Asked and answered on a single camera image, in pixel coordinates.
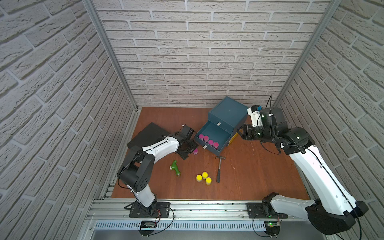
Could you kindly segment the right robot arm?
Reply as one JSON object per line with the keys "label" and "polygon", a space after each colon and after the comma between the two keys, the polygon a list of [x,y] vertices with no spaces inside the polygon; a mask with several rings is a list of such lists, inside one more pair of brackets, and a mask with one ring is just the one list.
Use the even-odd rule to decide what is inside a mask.
{"label": "right robot arm", "polygon": [[262,200],[266,217],[279,214],[297,217],[310,222],[324,235],[345,232],[360,223],[368,206],[343,187],[307,130],[290,129],[280,108],[263,109],[254,105],[247,113],[252,122],[237,129],[239,136],[246,141],[274,144],[279,153],[285,153],[295,162],[318,196],[315,200],[300,200],[271,193]]}

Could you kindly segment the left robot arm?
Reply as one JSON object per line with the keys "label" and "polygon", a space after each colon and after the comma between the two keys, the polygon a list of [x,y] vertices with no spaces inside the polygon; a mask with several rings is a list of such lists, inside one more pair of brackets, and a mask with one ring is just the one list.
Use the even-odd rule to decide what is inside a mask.
{"label": "left robot arm", "polygon": [[153,209],[157,198],[149,182],[155,163],[174,153],[186,160],[199,146],[194,133],[187,125],[171,134],[154,123],[148,124],[127,144],[129,151],[117,172],[119,186],[132,191],[142,208]]}

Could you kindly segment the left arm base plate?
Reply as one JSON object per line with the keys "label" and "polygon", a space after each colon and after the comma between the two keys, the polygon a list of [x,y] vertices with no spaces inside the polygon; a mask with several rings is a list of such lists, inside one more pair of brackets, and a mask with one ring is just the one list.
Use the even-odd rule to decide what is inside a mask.
{"label": "left arm base plate", "polygon": [[170,203],[155,202],[146,208],[135,201],[124,209],[130,211],[130,218],[168,218],[170,213]]}

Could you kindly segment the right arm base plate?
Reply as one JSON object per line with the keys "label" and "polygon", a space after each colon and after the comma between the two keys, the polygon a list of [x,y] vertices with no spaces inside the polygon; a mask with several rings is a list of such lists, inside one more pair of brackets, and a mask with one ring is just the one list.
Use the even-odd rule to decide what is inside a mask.
{"label": "right arm base plate", "polygon": [[267,218],[267,219],[287,219],[287,214],[279,214],[270,206],[262,202],[246,203],[247,212],[250,219]]}

